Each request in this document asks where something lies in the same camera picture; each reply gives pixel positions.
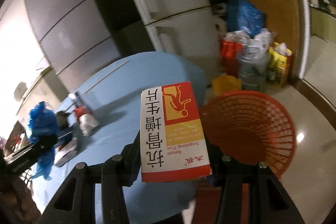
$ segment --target yellow rectangle on box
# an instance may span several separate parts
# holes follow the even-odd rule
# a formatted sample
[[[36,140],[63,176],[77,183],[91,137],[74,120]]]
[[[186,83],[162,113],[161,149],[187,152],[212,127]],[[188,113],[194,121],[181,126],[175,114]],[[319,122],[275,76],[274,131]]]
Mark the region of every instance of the yellow rectangle on box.
[[[165,130],[167,146],[204,140],[200,119],[171,124]]]

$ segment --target white refrigerator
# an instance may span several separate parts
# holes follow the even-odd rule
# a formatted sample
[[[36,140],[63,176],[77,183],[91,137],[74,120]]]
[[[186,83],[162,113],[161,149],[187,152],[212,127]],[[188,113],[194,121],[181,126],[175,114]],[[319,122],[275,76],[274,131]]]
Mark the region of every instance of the white refrigerator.
[[[184,56],[219,75],[219,43],[209,0],[134,0],[157,51]]]

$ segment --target yellow bucket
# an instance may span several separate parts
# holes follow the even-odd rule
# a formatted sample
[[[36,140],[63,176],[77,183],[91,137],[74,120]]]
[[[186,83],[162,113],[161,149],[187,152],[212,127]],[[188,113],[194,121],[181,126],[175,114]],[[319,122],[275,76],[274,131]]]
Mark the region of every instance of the yellow bucket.
[[[212,91],[215,96],[231,91],[241,90],[241,88],[241,80],[230,75],[221,75],[212,81]]]

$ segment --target basket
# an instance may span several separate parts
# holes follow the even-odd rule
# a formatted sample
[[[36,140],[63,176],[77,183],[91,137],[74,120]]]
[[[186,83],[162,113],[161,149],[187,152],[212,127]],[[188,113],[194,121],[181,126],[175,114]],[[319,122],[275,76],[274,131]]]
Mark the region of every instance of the basket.
[[[295,128],[285,108],[257,91],[218,96],[200,110],[203,131],[224,154],[244,164],[265,161],[280,178],[296,148]]]

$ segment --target brown floor border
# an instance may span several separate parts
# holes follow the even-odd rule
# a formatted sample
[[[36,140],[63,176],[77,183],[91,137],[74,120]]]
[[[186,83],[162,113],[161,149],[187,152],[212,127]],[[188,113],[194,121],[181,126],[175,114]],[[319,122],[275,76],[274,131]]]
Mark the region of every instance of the brown floor border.
[[[327,119],[331,126],[336,130],[336,108],[325,98],[314,86],[302,79],[295,79],[291,85],[301,93],[314,107],[316,107],[322,115]],[[336,204],[330,210],[322,224],[336,223]]]

